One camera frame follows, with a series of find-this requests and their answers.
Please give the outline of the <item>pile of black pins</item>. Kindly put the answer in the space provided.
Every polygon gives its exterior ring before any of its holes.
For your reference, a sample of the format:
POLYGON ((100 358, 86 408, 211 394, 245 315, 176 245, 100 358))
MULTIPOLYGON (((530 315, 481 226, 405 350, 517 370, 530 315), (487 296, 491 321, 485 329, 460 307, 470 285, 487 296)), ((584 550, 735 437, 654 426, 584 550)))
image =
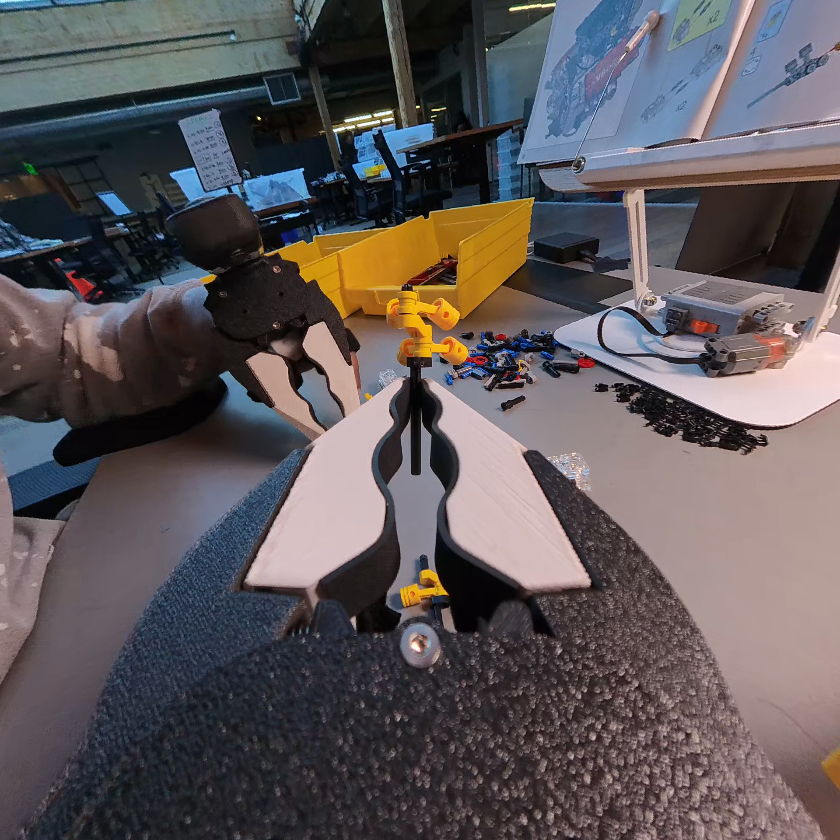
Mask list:
POLYGON ((678 437, 687 444, 741 455, 750 455, 769 445, 766 434, 757 434, 742 423, 727 420, 651 385, 596 383, 593 392, 610 395, 615 403, 643 418, 645 426, 662 437, 678 437))

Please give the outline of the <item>stack of grey crates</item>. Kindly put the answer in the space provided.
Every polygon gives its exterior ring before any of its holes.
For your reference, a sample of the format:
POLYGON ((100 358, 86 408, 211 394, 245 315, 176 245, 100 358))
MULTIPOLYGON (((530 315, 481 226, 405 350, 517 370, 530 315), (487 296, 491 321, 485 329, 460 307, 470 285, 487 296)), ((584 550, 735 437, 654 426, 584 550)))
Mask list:
POLYGON ((518 162, 521 142, 521 127, 511 128, 496 140, 497 190, 501 202, 520 199, 526 192, 523 167, 518 162))

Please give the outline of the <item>white book stand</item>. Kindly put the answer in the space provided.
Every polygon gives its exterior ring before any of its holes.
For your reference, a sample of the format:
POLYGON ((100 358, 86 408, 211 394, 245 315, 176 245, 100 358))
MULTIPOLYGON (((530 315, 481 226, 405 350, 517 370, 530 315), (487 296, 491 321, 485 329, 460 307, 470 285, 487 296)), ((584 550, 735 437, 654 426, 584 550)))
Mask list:
POLYGON ((838 177, 838 120, 743 133, 727 138, 673 143, 654 148, 586 152, 584 163, 559 165, 581 191, 621 188, 626 209, 633 304, 609 308, 558 328, 554 338, 567 349, 581 350, 597 363, 654 386, 747 427, 775 429, 798 424, 839 399, 839 338, 828 326, 838 311, 839 258, 835 257, 820 308, 783 333, 802 337, 796 355, 781 370, 709 377, 685 353, 666 356, 659 336, 643 334, 646 322, 663 326, 663 297, 649 287, 645 191, 691 186, 721 187, 819 182, 838 177))

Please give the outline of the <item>white printed sign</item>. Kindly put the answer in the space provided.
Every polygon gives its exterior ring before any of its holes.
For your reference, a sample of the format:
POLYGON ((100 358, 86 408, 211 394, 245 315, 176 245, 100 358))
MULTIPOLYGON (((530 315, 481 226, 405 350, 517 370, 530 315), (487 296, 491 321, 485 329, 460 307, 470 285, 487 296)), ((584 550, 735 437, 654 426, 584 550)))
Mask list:
POLYGON ((207 194, 231 190, 243 182, 220 114, 212 108, 178 121, 197 179, 207 194))

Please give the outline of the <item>person's left forearm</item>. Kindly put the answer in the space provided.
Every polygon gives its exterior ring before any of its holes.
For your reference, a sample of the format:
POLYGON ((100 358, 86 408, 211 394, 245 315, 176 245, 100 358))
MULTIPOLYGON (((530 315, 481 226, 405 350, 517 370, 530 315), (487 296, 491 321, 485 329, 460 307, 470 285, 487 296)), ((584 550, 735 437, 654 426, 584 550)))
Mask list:
POLYGON ((198 280, 130 302, 1 277, 1 414, 84 427, 171 405, 224 372, 198 280))

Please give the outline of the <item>wooden table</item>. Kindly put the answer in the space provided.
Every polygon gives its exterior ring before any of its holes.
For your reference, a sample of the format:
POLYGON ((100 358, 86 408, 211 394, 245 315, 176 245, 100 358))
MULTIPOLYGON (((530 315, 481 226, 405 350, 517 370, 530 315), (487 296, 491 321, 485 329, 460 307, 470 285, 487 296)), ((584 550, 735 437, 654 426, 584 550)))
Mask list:
POLYGON ((485 127, 470 129, 465 132, 450 133, 421 143, 412 143, 397 150, 405 154, 411 162, 430 160, 438 163, 447 154, 454 152, 472 152, 480 161, 478 174, 479 203, 491 203, 490 177, 492 167, 488 145, 507 131, 523 126, 523 118, 506 122, 493 123, 485 127))

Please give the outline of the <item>person's grey sweatshirt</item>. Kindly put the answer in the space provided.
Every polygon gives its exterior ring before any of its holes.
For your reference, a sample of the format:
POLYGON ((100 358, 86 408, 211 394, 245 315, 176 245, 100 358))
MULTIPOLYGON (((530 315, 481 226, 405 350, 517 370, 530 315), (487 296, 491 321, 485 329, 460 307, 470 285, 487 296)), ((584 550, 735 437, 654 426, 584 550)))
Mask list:
POLYGON ((1 679, 31 634, 47 566, 65 523, 17 518, 1 472, 1 679))

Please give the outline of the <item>pile of red black beams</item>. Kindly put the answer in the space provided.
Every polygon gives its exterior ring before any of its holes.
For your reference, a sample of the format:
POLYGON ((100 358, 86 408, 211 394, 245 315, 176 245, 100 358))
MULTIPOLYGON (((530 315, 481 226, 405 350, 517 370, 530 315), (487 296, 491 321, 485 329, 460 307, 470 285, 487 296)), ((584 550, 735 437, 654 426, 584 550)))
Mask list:
POLYGON ((427 286, 455 286, 457 284, 457 258, 447 255, 434 265, 415 274, 406 284, 411 287, 427 286))

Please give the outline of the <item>pile of mixed small bricks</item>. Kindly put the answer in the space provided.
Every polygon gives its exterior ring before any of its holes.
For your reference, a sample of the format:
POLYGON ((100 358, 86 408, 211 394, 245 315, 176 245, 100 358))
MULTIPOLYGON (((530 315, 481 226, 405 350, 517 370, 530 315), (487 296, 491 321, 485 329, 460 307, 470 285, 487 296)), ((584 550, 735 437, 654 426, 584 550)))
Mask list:
POLYGON ((468 347, 464 362, 448 364, 443 381, 450 387, 476 381, 486 392, 518 391, 536 384, 540 374, 557 378, 594 367, 592 357, 581 350, 565 349, 548 330, 483 331, 478 342, 468 347))

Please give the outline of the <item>black axle with yellow pistons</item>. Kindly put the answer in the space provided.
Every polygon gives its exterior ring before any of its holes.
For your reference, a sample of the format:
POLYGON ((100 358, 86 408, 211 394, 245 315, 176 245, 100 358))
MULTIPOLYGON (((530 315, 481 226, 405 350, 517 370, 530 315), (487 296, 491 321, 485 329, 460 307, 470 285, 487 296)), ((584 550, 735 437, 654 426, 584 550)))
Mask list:
POLYGON ((402 608, 421 606, 434 620, 443 625, 444 612, 450 608, 449 594, 438 574, 431 569, 427 555, 417 559, 417 581, 400 590, 402 608))
POLYGON ((408 407, 411 427, 411 471, 422 473, 422 379, 423 369, 432 366, 433 354, 440 355, 452 365, 466 362, 467 347, 454 336, 440 342, 433 340, 432 325, 452 331, 459 321, 459 311, 442 297, 432 303, 422 302, 410 284, 405 284, 386 307, 386 322, 390 327, 406 331, 407 338, 397 351, 397 361, 409 370, 408 407))

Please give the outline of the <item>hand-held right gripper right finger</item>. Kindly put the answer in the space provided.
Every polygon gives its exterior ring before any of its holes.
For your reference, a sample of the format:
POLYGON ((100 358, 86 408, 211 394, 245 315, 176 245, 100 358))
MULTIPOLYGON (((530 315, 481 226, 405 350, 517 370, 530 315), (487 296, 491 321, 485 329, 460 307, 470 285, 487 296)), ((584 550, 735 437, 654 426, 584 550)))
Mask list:
POLYGON ((549 480, 562 478, 444 386, 423 383, 429 465, 444 495, 434 562, 455 628, 478 632, 504 602, 592 587, 549 480))

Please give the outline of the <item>instruction booklet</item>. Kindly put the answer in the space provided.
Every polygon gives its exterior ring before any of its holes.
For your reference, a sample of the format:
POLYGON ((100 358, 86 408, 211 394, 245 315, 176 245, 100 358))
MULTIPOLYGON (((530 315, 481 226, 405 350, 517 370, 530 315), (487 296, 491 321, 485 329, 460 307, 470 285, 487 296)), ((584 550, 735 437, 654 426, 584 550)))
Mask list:
POLYGON ((558 2, 519 163, 838 119, 838 1, 558 2))

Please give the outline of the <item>black power adapter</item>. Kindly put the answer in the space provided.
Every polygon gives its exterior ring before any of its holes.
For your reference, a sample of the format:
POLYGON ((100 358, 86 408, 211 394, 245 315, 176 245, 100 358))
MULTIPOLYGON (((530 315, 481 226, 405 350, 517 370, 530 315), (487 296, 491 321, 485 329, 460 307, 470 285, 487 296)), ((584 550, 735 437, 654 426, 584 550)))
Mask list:
POLYGON ((537 238, 532 245, 535 257, 556 264, 565 265, 575 261, 594 263, 599 253, 600 239, 583 234, 560 233, 537 238))

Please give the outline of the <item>grey desk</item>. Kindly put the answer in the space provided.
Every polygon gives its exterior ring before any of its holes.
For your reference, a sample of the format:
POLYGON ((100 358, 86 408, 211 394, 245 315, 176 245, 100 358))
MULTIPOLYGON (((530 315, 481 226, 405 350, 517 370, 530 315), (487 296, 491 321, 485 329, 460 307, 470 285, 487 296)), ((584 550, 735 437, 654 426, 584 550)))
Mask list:
POLYGON ((838 838, 838 414, 750 455, 657 437, 597 365, 436 382, 527 450, 592 587, 478 632, 402 608, 429 465, 388 482, 400 568, 358 616, 244 578, 312 444, 230 376, 186 436, 105 458, 2 688, 2 823, 38 838, 838 838), (502 412, 514 396, 526 402, 502 412))

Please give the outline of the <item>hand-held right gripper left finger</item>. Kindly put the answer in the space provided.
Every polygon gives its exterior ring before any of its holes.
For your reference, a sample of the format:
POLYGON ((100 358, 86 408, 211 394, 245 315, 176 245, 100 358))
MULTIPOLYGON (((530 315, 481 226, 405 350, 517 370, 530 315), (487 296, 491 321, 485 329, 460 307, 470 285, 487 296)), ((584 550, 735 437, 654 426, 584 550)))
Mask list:
POLYGON ((403 462, 410 381, 401 379, 317 438, 276 508, 244 587, 339 602, 358 616, 396 579, 400 548, 388 483, 403 462))

